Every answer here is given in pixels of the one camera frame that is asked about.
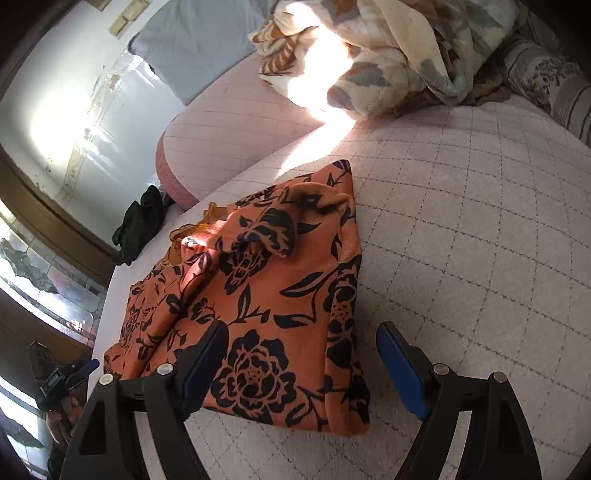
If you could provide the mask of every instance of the white wall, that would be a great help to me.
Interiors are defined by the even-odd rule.
[[[152,0],[147,10],[117,38],[108,28],[129,0],[112,0],[102,12],[81,1],[41,39],[0,103],[0,141],[17,165],[60,204],[59,192],[72,147],[90,126],[86,112],[95,87],[111,71],[133,35],[166,2]],[[117,109],[121,121],[109,121],[115,147],[127,135],[142,145],[127,148],[125,155],[118,155],[120,150],[111,152],[111,162],[122,165],[122,171],[139,170],[138,176],[145,178],[131,184],[108,183],[109,175],[101,175],[97,164],[85,160],[73,195],[63,202],[62,206],[76,220],[105,241],[110,241],[126,207],[134,198],[139,199],[144,184],[154,175],[158,137],[180,111],[180,101],[172,92],[162,84],[158,87],[144,90],[143,98],[127,95],[126,108]],[[143,103],[158,106],[152,110],[154,122],[150,123],[150,112],[146,118],[145,110],[139,108]],[[138,121],[140,114],[146,118],[143,123]],[[142,131],[143,139],[138,136]],[[123,165],[125,162],[137,168]],[[124,194],[118,196],[116,192],[121,191]]]

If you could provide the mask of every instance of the gray cloth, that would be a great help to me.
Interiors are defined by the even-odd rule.
[[[170,0],[129,43],[188,105],[248,54],[274,0]]]

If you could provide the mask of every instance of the floral blanket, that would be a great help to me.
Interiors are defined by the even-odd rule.
[[[212,206],[205,218],[173,232],[167,258],[131,287],[105,370],[123,379],[148,375],[220,319],[230,348],[205,407],[285,427],[367,431],[369,391],[353,321],[361,244],[349,163],[226,209]]]
[[[282,95],[362,119],[425,88],[461,102],[517,16],[514,0],[280,0],[250,39]]]

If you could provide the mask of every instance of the metal screw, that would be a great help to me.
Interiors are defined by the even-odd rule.
[[[101,385],[109,385],[113,381],[113,375],[111,374],[104,374],[102,377],[99,378],[99,383]]]
[[[493,373],[492,378],[494,378],[499,383],[505,383],[507,381],[507,376],[503,372]]]
[[[449,367],[446,364],[435,364],[433,365],[433,371],[437,375],[447,375],[449,373]]]
[[[156,369],[156,371],[159,375],[168,375],[173,369],[174,367],[171,364],[162,364]]]

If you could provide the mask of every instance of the orange floral garment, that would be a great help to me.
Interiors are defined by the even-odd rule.
[[[220,319],[229,326],[229,351],[205,407],[285,427],[366,432],[369,391],[353,321],[361,245],[349,162],[213,210],[227,219],[180,229],[192,232],[180,255],[172,248],[172,262],[132,286],[105,371],[148,375]]]

